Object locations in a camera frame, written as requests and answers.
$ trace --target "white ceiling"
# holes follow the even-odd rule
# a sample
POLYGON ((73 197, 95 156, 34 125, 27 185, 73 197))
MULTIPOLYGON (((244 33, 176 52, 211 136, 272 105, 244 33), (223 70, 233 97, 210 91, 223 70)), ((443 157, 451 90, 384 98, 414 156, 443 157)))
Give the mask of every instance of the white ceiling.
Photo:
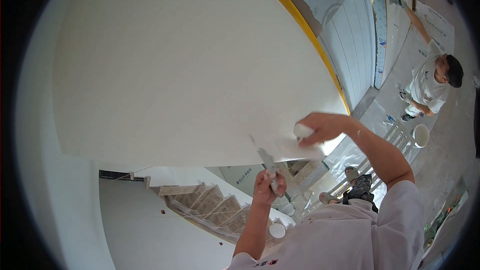
POLYGON ((249 134, 263 146, 311 111, 347 113, 278 0, 73 0, 54 65, 62 152, 94 160, 259 164, 249 134))

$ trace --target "white paneled door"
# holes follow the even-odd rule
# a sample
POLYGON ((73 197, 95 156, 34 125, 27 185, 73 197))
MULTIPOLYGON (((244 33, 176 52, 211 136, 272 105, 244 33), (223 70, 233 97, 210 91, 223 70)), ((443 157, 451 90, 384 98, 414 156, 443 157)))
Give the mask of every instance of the white paneled door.
POLYGON ((318 39, 353 110, 374 83, 376 47, 371 0, 345 0, 318 39))

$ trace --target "yellow masking tape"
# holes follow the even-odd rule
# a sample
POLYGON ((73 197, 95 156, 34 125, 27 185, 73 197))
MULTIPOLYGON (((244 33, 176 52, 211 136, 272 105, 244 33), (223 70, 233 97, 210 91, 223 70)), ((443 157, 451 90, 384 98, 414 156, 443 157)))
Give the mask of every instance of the yellow masking tape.
POLYGON ((335 84, 336 88, 338 89, 338 93, 340 93, 340 96, 342 98, 343 104, 345 105, 345 109, 347 113, 350 115, 350 109, 347 104, 347 100, 345 99, 345 94, 342 91, 342 88, 340 87, 339 81, 337 80, 337 76, 335 75, 335 72, 333 71, 332 64, 328 60, 327 54, 323 50, 322 46, 320 45, 319 41, 315 37, 314 32, 308 25, 307 21, 305 18, 302 16, 300 11, 297 9, 297 7, 293 4, 291 0, 278 0, 280 3, 285 7, 285 9, 292 15, 293 19, 297 21, 298 25, 301 27, 303 32, 307 35, 308 39, 310 40, 311 44, 315 47, 317 50, 318 54, 320 55, 323 63, 328 69, 328 72, 330 73, 330 76, 333 79, 333 83, 335 84))

